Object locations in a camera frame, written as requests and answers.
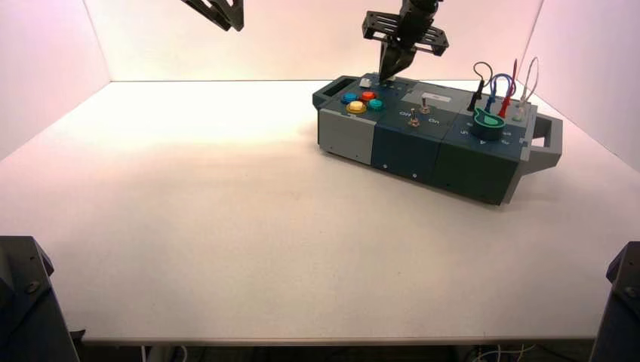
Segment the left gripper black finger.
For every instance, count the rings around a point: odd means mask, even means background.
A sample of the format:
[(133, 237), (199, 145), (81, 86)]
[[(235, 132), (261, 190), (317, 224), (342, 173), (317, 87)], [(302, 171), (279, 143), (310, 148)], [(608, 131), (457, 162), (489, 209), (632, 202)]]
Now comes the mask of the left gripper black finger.
[(220, 10), (218, 5), (207, 5), (204, 1), (200, 0), (183, 0), (183, 3), (224, 31), (228, 31), (231, 28), (229, 19)]
[(245, 24), (244, 1), (230, 0), (225, 1), (225, 4), (228, 6), (226, 15), (229, 25), (236, 31), (242, 31)]

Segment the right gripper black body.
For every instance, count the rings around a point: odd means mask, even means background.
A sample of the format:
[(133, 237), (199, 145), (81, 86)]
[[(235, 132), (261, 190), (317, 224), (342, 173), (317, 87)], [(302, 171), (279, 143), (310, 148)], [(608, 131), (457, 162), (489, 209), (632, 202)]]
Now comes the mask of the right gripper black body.
[(380, 42), (380, 52), (412, 54), (422, 51), (441, 56), (449, 46), (445, 32), (433, 26), (438, 5), (402, 5), (398, 13), (368, 11), (363, 37)]

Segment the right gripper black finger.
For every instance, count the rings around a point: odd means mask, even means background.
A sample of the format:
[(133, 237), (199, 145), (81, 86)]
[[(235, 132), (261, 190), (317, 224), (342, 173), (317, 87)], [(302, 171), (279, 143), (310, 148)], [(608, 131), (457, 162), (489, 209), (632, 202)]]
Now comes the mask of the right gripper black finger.
[(391, 79), (399, 72), (408, 68), (414, 60), (416, 49), (388, 48), (387, 49), (387, 79)]
[(381, 82), (387, 81), (398, 73), (397, 64), (400, 53), (395, 44), (383, 42), (380, 44), (379, 79)]

